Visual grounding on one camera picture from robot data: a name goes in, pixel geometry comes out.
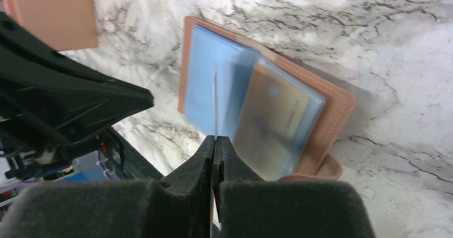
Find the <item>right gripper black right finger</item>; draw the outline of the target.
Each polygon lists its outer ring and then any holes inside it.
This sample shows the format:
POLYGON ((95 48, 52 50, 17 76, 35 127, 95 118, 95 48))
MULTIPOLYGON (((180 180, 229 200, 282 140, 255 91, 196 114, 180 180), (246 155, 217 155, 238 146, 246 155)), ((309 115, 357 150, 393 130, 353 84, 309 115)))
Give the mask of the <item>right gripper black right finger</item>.
POLYGON ((357 191, 342 181, 264 181, 228 137, 216 138, 221 237, 374 237, 357 191))

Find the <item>gold credit card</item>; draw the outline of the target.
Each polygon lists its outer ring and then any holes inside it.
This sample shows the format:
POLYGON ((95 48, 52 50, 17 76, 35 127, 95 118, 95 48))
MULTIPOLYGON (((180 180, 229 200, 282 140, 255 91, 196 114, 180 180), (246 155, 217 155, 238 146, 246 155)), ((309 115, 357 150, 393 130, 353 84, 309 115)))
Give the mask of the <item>gold credit card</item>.
POLYGON ((233 146, 264 180, 282 171, 309 97, 300 84, 265 64, 255 64, 233 146))

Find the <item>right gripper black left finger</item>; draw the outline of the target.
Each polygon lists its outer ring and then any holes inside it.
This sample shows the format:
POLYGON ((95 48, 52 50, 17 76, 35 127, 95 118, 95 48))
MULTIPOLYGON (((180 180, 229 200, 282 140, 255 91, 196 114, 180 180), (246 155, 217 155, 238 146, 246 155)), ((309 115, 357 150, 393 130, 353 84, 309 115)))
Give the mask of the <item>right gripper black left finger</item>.
POLYGON ((1 221, 1 237, 211 237, 215 138, 160 180, 37 182, 1 221))

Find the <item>tan leather card holder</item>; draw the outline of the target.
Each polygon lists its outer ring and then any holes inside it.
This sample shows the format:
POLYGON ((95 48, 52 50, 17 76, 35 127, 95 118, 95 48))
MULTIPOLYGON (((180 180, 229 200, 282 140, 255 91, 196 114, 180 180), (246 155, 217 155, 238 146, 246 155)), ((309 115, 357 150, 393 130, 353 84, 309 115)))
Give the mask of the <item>tan leather card holder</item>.
POLYGON ((341 165, 329 150, 355 105, 348 91, 263 44, 193 16, 184 19, 178 110, 203 134, 214 134, 213 77, 217 62, 217 135, 235 138, 255 64, 302 86, 309 102, 277 179, 335 180, 341 165))

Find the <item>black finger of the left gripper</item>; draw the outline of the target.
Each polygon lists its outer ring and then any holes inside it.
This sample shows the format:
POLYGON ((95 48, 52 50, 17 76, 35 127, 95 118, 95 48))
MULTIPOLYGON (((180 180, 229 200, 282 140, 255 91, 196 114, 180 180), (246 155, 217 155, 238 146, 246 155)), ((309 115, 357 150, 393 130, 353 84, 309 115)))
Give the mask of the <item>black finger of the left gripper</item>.
POLYGON ((153 95, 50 48, 1 14, 1 138, 73 145, 149 109, 153 95))

